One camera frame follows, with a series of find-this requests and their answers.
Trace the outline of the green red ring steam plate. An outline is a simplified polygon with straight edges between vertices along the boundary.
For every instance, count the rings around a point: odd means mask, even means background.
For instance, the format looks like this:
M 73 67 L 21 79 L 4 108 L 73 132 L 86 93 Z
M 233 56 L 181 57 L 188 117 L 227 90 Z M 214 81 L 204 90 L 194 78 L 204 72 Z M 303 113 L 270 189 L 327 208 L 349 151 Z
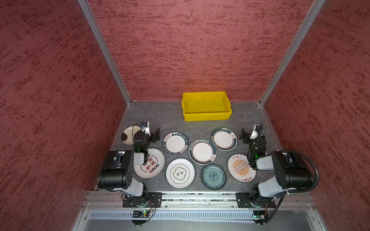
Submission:
M 231 151 L 237 146 L 235 133 L 226 128 L 219 128 L 212 132 L 211 140 L 214 146 L 221 151 Z

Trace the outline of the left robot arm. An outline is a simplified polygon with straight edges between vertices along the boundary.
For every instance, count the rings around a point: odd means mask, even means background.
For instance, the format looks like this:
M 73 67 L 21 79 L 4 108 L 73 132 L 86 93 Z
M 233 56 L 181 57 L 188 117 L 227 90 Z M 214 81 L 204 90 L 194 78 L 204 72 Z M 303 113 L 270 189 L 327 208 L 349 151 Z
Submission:
M 160 140 L 160 132 L 160 128 L 155 133 L 149 133 L 141 127 L 136 133 L 124 134 L 124 138 L 132 138 L 134 148 L 107 152 L 97 177 L 97 187 L 110 192 L 121 191 L 136 201 L 147 201 L 147 187 L 134 178 L 134 166 L 149 162 L 149 146 Z

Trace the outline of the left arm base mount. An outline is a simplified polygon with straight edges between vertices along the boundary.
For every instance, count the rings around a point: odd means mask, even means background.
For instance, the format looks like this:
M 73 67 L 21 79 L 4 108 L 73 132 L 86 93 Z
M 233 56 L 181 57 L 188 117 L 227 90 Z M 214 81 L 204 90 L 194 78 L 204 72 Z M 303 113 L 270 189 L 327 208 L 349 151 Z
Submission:
M 125 195 L 123 208 L 159 208 L 161 207 L 163 193 L 149 192 L 140 197 Z

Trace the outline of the cream plate black blotches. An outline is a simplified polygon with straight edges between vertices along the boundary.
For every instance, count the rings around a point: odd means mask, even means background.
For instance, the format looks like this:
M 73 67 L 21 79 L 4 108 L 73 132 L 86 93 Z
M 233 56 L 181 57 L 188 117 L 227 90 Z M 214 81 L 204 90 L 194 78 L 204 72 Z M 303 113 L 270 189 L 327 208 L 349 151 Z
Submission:
M 133 145 L 134 144 L 134 135 L 138 132 L 141 131 L 142 129 L 137 126 L 133 125 L 128 128 L 126 128 L 122 134 L 121 134 L 121 140 L 124 144 L 127 145 Z

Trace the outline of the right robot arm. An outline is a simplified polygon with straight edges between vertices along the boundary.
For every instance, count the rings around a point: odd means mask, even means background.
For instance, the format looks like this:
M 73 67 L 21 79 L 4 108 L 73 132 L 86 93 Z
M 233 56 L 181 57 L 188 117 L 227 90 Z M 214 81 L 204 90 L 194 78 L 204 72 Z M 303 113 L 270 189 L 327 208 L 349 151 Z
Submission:
M 240 140 L 248 145 L 247 160 L 254 170 L 274 171 L 271 179 L 258 183 L 251 191 L 251 199 L 279 198 L 291 193 L 309 192 L 317 187 L 320 175 L 315 163 L 295 150 L 272 151 L 267 154 L 263 124 L 254 125 L 247 133 L 241 129 Z

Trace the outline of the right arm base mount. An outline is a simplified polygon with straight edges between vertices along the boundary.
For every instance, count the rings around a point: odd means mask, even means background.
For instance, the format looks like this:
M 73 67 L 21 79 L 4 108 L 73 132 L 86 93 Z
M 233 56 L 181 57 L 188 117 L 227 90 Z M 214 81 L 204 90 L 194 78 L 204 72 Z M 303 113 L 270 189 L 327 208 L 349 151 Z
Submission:
M 236 193 L 238 208 L 275 208 L 273 198 L 262 197 L 258 193 Z

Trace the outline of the green rim HAO WEI plate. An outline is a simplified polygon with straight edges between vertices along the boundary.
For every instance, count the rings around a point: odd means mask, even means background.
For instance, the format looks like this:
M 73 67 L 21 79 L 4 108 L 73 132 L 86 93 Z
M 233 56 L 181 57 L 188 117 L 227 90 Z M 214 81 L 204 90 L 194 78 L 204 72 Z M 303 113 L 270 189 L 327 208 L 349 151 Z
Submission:
M 188 137 L 179 131 L 167 134 L 163 139 L 163 149 L 170 155 L 180 155 L 189 147 Z

